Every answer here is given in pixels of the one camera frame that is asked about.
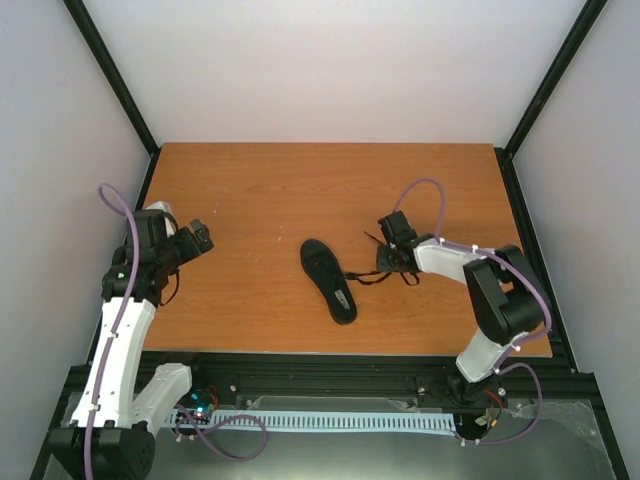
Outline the black shoelace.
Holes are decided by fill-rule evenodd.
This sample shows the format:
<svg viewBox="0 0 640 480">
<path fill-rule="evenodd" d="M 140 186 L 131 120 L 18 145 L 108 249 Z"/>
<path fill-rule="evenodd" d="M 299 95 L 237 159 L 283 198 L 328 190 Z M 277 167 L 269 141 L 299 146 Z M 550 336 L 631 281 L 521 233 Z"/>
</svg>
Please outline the black shoelace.
<svg viewBox="0 0 640 480">
<path fill-rule="evenodd" d="M 378 247 L 380 244 L 386 244 L 368 232 L 365 232 L 365 234 L 376 243 L 376 247 Z M 398 274 L 403 282 L 409 287 L 415 287 L 420 284 L 420 278 L 418 277 L 418 273 L 416 270 L 414 273 L 383 273 L 379 272 L 377 268 L 375 268 L 374 270 L 369 272 L 358 273 L 344 271 L 342 273 L 345 280 L 357 281 L 364 286 L 380 284 L 394 274 Z"/>
</svg>

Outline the black canvas shoe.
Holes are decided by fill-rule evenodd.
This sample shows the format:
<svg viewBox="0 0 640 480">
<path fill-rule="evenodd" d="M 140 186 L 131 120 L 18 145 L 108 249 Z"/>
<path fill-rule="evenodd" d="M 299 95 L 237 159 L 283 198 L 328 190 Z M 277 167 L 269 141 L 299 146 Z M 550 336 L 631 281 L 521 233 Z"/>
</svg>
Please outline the black canvas shoe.
<svg viewBox="0 0 640 480">
<path fill-rule="evenodd" d="M 339 325 L 353 323 L 357 318 L 356 303 L 331 249 L 320 240 L 307 239 L 300 247 L 300 260 L 305 274 L 324 298 L 334 322 Z"/>
</svg>

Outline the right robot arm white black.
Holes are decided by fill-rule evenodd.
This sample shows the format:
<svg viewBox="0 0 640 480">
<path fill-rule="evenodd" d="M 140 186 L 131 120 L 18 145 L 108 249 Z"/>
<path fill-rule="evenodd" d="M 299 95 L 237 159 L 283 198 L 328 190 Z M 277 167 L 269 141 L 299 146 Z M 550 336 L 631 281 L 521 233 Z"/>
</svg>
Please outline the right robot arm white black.
<svg viewBox="0 0 640 480">
<path fill-rule="evenodd" d="M 447 394 L 470 404 L 485 381 L 501 370 L 513 351 L 552 326 L 550 301 L 523 251 L 463 245 L 444 238 L 381 243 L 376 266 L 383 273 L 438 275 L 467 288 L 476 331 L 446 376 Z"/>
</svg>

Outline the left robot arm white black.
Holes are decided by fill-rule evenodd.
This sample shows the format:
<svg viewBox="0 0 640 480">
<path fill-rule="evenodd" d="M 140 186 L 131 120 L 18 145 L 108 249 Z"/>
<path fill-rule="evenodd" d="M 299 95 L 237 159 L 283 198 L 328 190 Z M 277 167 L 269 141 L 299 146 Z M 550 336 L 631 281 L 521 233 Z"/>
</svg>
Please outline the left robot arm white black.
<svg viewBox="0 0 640 480">
<path fill-rule="evenodd" d="M 100 333 L 78 405 L 48 446 L 73 479 L 144 479 L 159 430 L 175 404 L 201 400 L 208 378 L 182 363 L 158 366 L 134 391 L 144 341 L 162 292 L 182 265 L 209 252 L 213 241 L 199 220 L 179 226 L 159 201 L 134 212 L 123 246 L 102 278 Z"/>
</svg>

